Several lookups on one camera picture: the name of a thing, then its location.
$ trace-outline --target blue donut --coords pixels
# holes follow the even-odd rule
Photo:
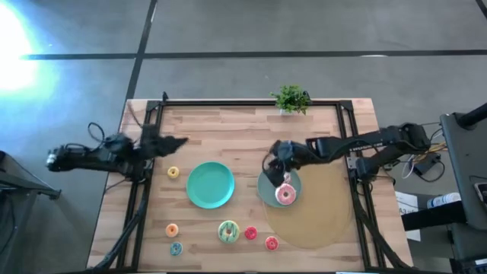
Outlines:
[[[170,254],[173,256],[179,256],[183,252],[183,245],[180,242],[173,242],[170,245]]]

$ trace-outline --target concrete floor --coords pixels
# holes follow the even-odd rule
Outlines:
[[[7,37],[0,44],[0,150],[62,189],[57,201],[37,198],[18,272],[85,267],[107,174],[55,174],[43,164],[57,145],[96,145],[86,131],[91,121],[116,131],[134,60],[15,55],[136,53],[149,3],[0,2]],[[487,49],[487,21],[475,0],[159,0],[146,52],[398,49]],[[134,97],[268,97],[282,84],[299,84],[312,97],[371,97],[379,124],[388,126],[479,106],[487,101],[485,72],[487,56],[152,59],[142,63]],[[435,184],[401,180],[398,167],[396,190],[454,191],[445,163]],[[417,266],[444,270],[444,262],[412,252]]]

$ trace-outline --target tan round mat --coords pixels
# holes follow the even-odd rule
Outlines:
[[[301,248],[332,244],[352,218],[350,187],[339,164],[302,167],[298,171],[302,191],[286,208],[264,205],[267,222],[284,241]]]

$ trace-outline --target gray plate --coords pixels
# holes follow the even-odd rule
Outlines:
[[[301,180],[299,179],[298,173],[295,170],[291,170],[291,185],[296,190],[296,200],[299,198],[299,194],[301,194]],[[275,198],[275,187],[272,183],[267,179],[267,176],[261,172],[259,178],[257,179],[257,191],[259,191],[259,196],[266,204],[273,207],[286,207],[289,205],[281,205],[277,199]]]

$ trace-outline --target red donut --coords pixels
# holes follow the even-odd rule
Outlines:
[[[257,228],[255,227],[248,227],[245,229],[245,237],[249,240],[253,240],[257,237]]]
[[[269,236],[266,239],[266,248],[267,250],[274,251],[279,247],[279,241],[273,236]]]
[[[275,190],[275,199],[283,206],[289,206],[296,200],[296,190],[292,185],[283,183]]]

